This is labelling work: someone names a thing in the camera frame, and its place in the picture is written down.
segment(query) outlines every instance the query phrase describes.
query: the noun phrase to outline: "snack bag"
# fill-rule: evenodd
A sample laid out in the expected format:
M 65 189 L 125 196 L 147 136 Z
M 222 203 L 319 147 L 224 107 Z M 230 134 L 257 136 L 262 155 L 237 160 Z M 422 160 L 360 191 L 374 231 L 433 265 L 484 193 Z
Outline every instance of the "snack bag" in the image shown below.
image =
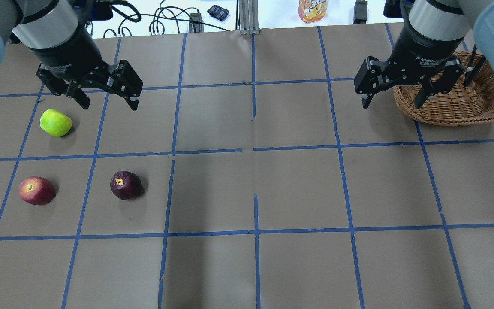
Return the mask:
M 329 0 L 300 0 L 298 15 L 305 23 L 321 20 L 327 12 Z

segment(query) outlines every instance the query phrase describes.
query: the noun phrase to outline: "red apple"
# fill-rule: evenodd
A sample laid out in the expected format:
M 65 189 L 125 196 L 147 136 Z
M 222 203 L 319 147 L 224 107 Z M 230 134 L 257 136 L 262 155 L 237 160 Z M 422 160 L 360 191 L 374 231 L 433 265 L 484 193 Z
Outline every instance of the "red apple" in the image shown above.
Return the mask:
M 141 179 L 136 174 L 125 170 L 114 174 L 110 188 L 112 193 L 121 200 L 132 200 L 144 193 Z
M 45 205 L 54 197 L 54 187 L 49 180 L 41 177 L 24 179 L 18 187 L 20 198 L 32 205 Z

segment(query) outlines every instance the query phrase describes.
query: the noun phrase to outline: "cable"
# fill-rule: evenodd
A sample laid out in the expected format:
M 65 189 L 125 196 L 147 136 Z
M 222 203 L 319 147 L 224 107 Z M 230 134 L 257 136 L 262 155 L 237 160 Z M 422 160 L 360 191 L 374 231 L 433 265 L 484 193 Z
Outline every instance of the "cable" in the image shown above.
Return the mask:
M 177 9 L 179 10 L 180 12 L 178 14 L 175 14 L 171 9 Z M 190 16 L 190 14 L 187 12 L 187 10 L 189 9 L 193 9 L 193 10 L 196 10 L 197 12 L 199 12 L 199 9 L 198 8 L 193 8 L 193 7 L 190 7 L 190 8 L 185 8 L 185 9 L 181 9 L 177 6 L 165 6 L 164 8 L 162 8 L 161 6 L 159 8 L 157 8 L 157 10 L 155 10 L 154 12 L 154 20 L 158 20 L 159 17 L 161 17 L 161 15 L 163 15 L 163 17 L 165 18 L 168 18 L 170 20 L 174 20 L 177 24 L 177 32 L 180 33 L 180 27 L 178 26 L 178 22 L 180 20 L 178 20 L 177 18 L 181 15 L 181 14 L 186 14 L 188 16 L 188 21 L 192 21 L 192 16 Z M 171 14 L 173 14 L 173 17 L 168 17 L 166 16 L 164 13 L 163 13 L 163 10 L 167 10 L 169 12 L 171 12 Z
M 127 29 L 127 31 L 129 31 L 129 35 L 130 35 L 130 36 L 133 36 L 133 34 L 131 33 L 131 30 L 129 30 L 129 28 L 127 28 L 127 27 L 123 27 L 123 28 L 121 28 L 121 31 L 123 31 L 123 30 L 125 30 L 125 29 Z
M 136 15 L 136 14 L 133 14 L 133 15 L 127 16 L 127 18 L 124 18 L 124 19 L 121 21 L 121 23 L 120 23 L 120 24 L 119 24 L 119 26 L 117 27 L 117 33 L 118 33 L 118 34 L 120 34 L 120 35 L 122 35 L 122 34 L 123 34 L 123 33 L 122 33 L 122 31 L 121 31 L 121 27 L 123 26 L 123 24 L 124 24 L 127 20 L 129 20 L 129 18 L 130 18 L 130 17 L 135 16 L 135 15 Z M 153 17 L 153 15 L 152 15 L 152 14 L 144 14 L 144 13 L 141 13 L 140 15 L 141 15 L 141 16 L 150 16 L 150 17 Z
M 165 18 L 165 17 L 160 17 L 160 18 L 161 18 L 161 19 L 167 19 L 167 20 L 189 21 L 190 23 L 193 23 L 193 24 L 206 25 L 206 26 L 214 27 L 214 28 L 216 28 L 216 29 L 223 30 L 223 31 L 231 31 L 231 30 L 228 30 L 228 29 L 221 28 L 221 27 L 219 27 L 219 26 L 215 26 L 215 25 L 211 25 L 211 24 L 202 23 L 202 22 L 200 22 L 200 21 L 195 21 L 195 20 L 175 19 L 175 18 Z
M 137 8 L 135 8 L 134 5 L 130 4 L 129 2 L 127 2 L 125 0 L 107 0 L 107 1 L 102 1 L 102 2 L 111 4 L 111 9 L 114 12 L 117 12 L 123 18 L 125 18 L 125 19 L 127 19 L 127 20 L 129 20 L 129 21 L 131 21 L 133 23 L 138 23 L 142 19 L 142 14 L 139 12 L 139 10 L 137 10 Z M 130 8 L 131 10 L 133 10 L 133 12 L 135 12 L 135 15 L 129 15 L 128 16 L 127 14 L 125 14 L 124 12 L 122 12 L 121 10 L 119 10 L 118 8 L 116 8 L 115 7 L 116 5 L 119 5 L 119 6 L 127 6 L 128 8 Z
M 106 38 L 106 33 L 108 33 L 108 31 L 113 32 L 114 36 L 117 36 L 117 33 L 115 33 L 114 29 L 106 29 L 106 31 L 104 31 L 104 35 L 102 35 L 102 38 Z

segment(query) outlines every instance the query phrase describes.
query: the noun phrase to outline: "woven basket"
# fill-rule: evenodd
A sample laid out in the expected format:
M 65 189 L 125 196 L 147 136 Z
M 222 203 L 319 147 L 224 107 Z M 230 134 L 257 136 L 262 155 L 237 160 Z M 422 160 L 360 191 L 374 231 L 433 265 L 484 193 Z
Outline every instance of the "woven basket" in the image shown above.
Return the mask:
M 458 51 L 466 67 L 472 53 Z M 482 55 L 477 54 L 477 63 Z M 494 72 L 486 62 L 469 87 L 464 87 L 464 73 L 448 94 L 438 94 L 428 99 L 421 108 L 415 109 L 413 100 L 420 89 L 418 86 L 395 86 L 396 105 L 407 117 L 433 125 L 471 125 L 494 121 Z

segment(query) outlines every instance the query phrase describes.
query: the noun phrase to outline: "black cable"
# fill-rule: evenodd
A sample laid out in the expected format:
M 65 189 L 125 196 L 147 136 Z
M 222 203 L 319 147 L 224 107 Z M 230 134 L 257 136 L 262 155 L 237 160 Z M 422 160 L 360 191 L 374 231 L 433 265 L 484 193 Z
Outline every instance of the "black cable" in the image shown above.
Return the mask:
M 161 8 L 161 7 L 157 8 L 157 10 L 155 10 L 155 12 L 154 12 L 154 21 L 155 21 L 155 20 L 159 21 L 159 17 L 161 16 L 161 14 L 163 14 L 163 10 L 168 10 L 169 12 L 171 12 L 171 14 L 173 14 L 173 17 L 172 17 L 172 18 L 175 18 L 175 19 L 176 19 L 176 18 L 177 18 L 177 16 L 178 16 L 178 15 L 180 15 L 181 13 L 179 13 L 178 15 L 176 15 L 176 14 L 175 14 L 175 13 L 174 13 L 171 9 L 170 9 L 171 7 L 175 7 L 175 6 L 168 6 L 168 7 L 166 7 L 166 8 Z M 177 31 L 178 31 L 178 33 L 180 34 L 180 27 L 178 26 L 178 20 L 175 20 L 175 22 L 177 23 Z M 155 25 L 155 28 L 156 28 L 156 30 L 159 32 L 159 28 L 157 27 L 157 24 Z
M 127 18 L 124 18 L 121 23 L 119 24 L 118 28 L 117 28 L 117 33 L 122 35 L 123 33 L 121 32 L 121 27 L 123 26 L 123 24 L 129 20 L 129 17 L 132 17 L 132 16 L 135 16 L 136 14 L 133 14 L 133 15 L 130 15 L 130 16 L 127 16 Z M 152 14 L 144 14 L 144 13 L 141 13 L 141 16 L 150 16 L 150 17 L 153 17 Z
M 178 14 L 175 14 L 171 9 L 176 9 L 176 10 L 179 10 L 180 12 Z M 176 24 L 177 24 L 177 32 L 180 33 L 180 27 L 178 26 L 178 21 L 179 20 L 177 18 L 181 14 L 186 14 L 188 16 L 188 21 L 192 21 L 192 16 L 187 12 L 187 10 L 190 10 L 190 9 L 193 9 L 193 10 L 196 10 L 197 12 L 199 12 L 199 9 L 198 8 L 193 8 L 193 7 L 182 9 L 182 8 L 179 8 L 178 6 L 165 6 L 163 8 L 160 6 L 154 12 L 154 15 L 155 15 L 154 20 L 159 19 L 159 17 L 161 15 L 163 15 L 163 17 L 165 17 L 165 18 L 171 18 L 171 20 L 174 20 L 176 22 Z M 163 10 L 168 10 L 169 12 L 171 12 L 171 14 L 173 14 L 173 17 L 166 16 L 163 13 Z
M 202 23 L 202 22 L 200 22 L 200 21 L 195 21 L 195 20 L 174 19 L 174 18 L 165 18 L 165 17 L 160 17 L 160 18 L 161 18 L 161 19 L 167 19 L 167 20 L 189 21 L 190 23 L 193 23 L 193 24 L 206 25 L 206 26 L 214 27 L 214 28 L 216 28 L 216 29 L 223 30 L 223 31 L 231 31 L 231 30 L 228 30 L 228 29 L 221 28 L 221 27 L 219 27 L 219 26 L 215 26 L 215 25 L 211 25 L 211 24 Z
M 154 29 L 154 24 L 156 23 L 160 23 L 161 24 L 161 27 L 163 28 L 163 31 L 161 33 L 159 33 L 159 30 L 158 33 L 155 32 L 155 29 Z M 154 20 L 153 22 L 150 23 L 150 25 L 148 26 L 148 31 L 150 32 L 150 34 L 165 34 L 165 25 L 163 25 L 163 23 L 161 23 L 161 21 L 159 20 Z
M 133 36 L 133 34 L 131 33 L 131 30 L 129 30 L 129 28 L 127 28 L 127 27 L 123 27 L 123 28 L 121 28 L 121 31 L 123 31 L 123 30 L 125 30 L 125 29 L 127 29 L 127 31 L 129 31 L 129 35 L 130 35 L 130 36 Z
M 102 38 L 106 38 L 106 33 L 108 33 L 108 31 L 113 32 L 114 36 L 117 36 L 117 33 L 115 33 L 114 29 L 106 29 L 106 31 L 104 31 L 104 35 L 102 35 Z
M 131 21 L 132 23 L 138 23 L 139 21 L 141 21 L 142 14 L 139 12 L 139 10 L 137 10 L 137 8 L 135 8 L 134 5 L 130 4 L 129 2 L 127 2 L 125 0 L 112 0 L 112 1 L 106 1 L 106 2 L 108 2 L 108 3 L 111 4 L 111 9 L 114 12 L 117 12 L 123 18 Z M 124 12 L 122 12 L 121 10 L 119 10 L 118 8 L 116 8 L 115 5 L 127 6 L 128 8 L 130 8 L 131 10 L 133 10 L 133 12 L 135 13 L 135 15 L 129 15 L 128 16 L 127 14 L 125 14 Z

